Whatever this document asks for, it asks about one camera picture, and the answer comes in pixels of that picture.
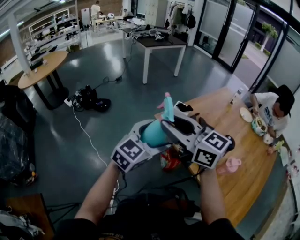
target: pink cup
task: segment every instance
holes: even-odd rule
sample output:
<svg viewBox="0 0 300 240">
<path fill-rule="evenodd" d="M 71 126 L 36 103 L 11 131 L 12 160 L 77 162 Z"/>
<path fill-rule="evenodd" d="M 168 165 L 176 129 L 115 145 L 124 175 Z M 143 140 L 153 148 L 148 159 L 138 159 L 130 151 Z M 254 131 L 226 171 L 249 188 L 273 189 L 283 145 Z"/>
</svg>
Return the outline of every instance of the pink cup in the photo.
<svg viewBox="0 0 300 240">
<path fill-rule="evenodd" d="M 239 166 L 242 164 L 240 159 L 235 157 L 229 157 L 226 162 L 217 167 L 217 173 L 219 175 L 227 175 L 234 173 L 238 170 Z"/>
</svg>

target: white cable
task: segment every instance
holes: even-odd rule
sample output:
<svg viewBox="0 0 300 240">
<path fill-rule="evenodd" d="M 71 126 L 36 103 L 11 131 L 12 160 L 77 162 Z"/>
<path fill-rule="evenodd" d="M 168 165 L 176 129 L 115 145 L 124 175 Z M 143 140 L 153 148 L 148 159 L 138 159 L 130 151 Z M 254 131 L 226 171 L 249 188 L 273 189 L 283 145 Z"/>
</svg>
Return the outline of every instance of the white cable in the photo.
<svg viewBox="0 0 300 240">
<path fill-rule="evenodd" d="M 73 104 L 72 104 L 72 108 L 73 108 L 74 116 L 75 116 L 76 120 L 79 122 L 79 125 L 80 125 L 81 129 L 82 129 L 83 132 L 89 137 L 89 139 L 90 139 L 90 144 L 92 145 L 93 149 L 95 149 L 95 151 L 97 152 L 97 155 L 98 155 L 99 159 L 100 159 L 100 160 L 105 164 L 105 166 L 107 167 L 107 163 L 100 157 L 98 150 L 94 147 L 94 145 L 93 145 L 93 143 L 92 143 L 92 140 L 91 140 L 91 138 L 90 138 L 90 135 L 83 129 L 83 127 L 81 126 L 81 122 L 80 122 L 79 119 L 76 117 L 75 109 L 74 109 Z M 114 192 L 114 194 L 115 194 L 115 193 L 119 190 L 119 188 L 120 188 L 120 185 L 119 185 L 119 181 L 118 181 L 118 180 L 117 180 L 117 184 L 118 184 L 118 189 L 116 189 L 116 191 Z"/>
</svg>

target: black bag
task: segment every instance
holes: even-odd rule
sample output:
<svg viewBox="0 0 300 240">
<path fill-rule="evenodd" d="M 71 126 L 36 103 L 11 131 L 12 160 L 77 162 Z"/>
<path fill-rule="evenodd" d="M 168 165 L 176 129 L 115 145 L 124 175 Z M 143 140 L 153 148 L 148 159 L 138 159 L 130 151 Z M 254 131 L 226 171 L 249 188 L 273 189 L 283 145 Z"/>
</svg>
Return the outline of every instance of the black bag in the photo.
<svg viewBox="0 0 300 240">
<path fill-rule="evenodd" d="M 196 26 L 196 19 L 192 15 L 192 13 L 189 15 L 186 25 L 187 25 L 188 28 L 194 28 Z"/>
</svg>

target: table leg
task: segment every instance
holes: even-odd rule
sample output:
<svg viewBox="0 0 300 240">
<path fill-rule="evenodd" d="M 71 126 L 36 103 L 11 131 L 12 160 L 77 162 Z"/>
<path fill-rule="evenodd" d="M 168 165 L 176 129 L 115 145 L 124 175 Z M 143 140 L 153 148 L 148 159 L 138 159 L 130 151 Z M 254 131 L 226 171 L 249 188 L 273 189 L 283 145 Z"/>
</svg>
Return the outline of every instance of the table leg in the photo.
<svg viewBox="0 0 300 240">
<path fill-rule="evenodd" d="M 126 48 L 125 48 L 125 32 L 123 32 L 122 46 L 123 46 L 123 58 L 126 58 Z"/>
<path fill-rule="evenodd" d="M 49 82 L 49 84 L 50 84 L 52 90 L 55 91 L 55 90 L 56 90 L 56 86 L 54 85 L 54 83 L 53 83 L 53 81 L 52 81 L 50 75 L 47 76 L 47 80 L 48 80 L 48 82 Z"/>
<path fill-rule="evenodd" d="M 44 96 L 44 94 L 42 93 L 41 89 L 39 88 L 39 86 L 37 84 L 34 84 L 33 87 L 35 88 L 35 90 L 37 91 L 37 94 L 39 95 L 39 97 L 42 99 L 42 101 L 44 102 L 45 106 L 49 109 L 52 110 L 53 107 L 50 105 L 50 103 L 48 102 L 48 100 L 46 99 L 46 97 Z"/>
<path fill-rule="evenodd" d="M 180 51 L 179 58 L 178 58 L 178 61 L 177 61 L 177 65 L 176 65 L 176 69 L 175 69 L 175 73 L 174 73 L 174 76 L 175 76 L 175 77 L 178 76 L 179 69 L 180 69 L 180 66 L 181 66 L 181 62 L 182 62 L 182 59 L 183 59 L 183 55 L 184 55 L 185 50 L 186 50 L 186 46 L 184 46 L 184 47 L 181 49 L 181 51 Z"/>
<path fill-rule="evenodd" d="M 150 49 L 146 48 L 146 50 L 145 50 L 145 61 L 144 61 L 144 75 L 142 77 L 142 82 L 144 84 L 147 84 L 148 68 L 149 68 L 149 57 L 150 57 Z"/>
<path fill-rule="evenodd" d="M 64 88 L 64 86 L 62 85 L 62 83 L 61 83 L 61 81 L 60 81 L 60 77 L 59 77 L 58 74 L 57 74 L 57 71 L 54 70 L 54 71 L 52 72 L 52 74 L 53 74 L 53 77 L 54 77 L 54 79 L 55 79 L 55 81 L 56 81 L 58 87 L 59 87 L 59 88 Z"/>
</svg>

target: brick wall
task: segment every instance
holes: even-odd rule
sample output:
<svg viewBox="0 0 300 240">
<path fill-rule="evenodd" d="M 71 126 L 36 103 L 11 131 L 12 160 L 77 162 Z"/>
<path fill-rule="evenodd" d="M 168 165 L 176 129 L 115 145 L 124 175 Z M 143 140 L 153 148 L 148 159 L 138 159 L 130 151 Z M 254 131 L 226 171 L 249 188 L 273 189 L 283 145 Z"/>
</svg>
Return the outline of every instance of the brick wall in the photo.
<svg viewBox="0 0 300 240">
<path fill-rule="evenodd" d="M 83 8 L 90 8 L 93 4 L 96 3 L 96 0 L 77 0 L 78 4 L 78 14 L 81 18 L 81 9 Z M 31 25 L 34 21 L 36 21 L 39 18 L 42 18 L 43 16 L 46 16 L 52 12 L 55 12 L 61 8 L 65 8 L 67 6 L 73 5 L 74 2 L 68 2 L 65 4 L 62 4 L 61 6 L 56 6 L 54 8 L 51 8 L 47 11 L 44 11 L 40 14 L 37 14 L 30 20 L 26 21 L 23 26 L 28 27 Z M 119 15 L 121 8 L 122 8 L 122 0 L 100 0 L 100 7 L 101 11 L 104 15 L 108 13 L 114 13 L 115 15 Z M 75 7 L 70 8 L 70 13 L 75 13 Z M 10 35 L 5 37 L 4 39 L 0 39 L 0 67 L 8 60 L 10 60 L 13 56 L 15 56 L 15 50 L 11 41 Z"/>
</svg>

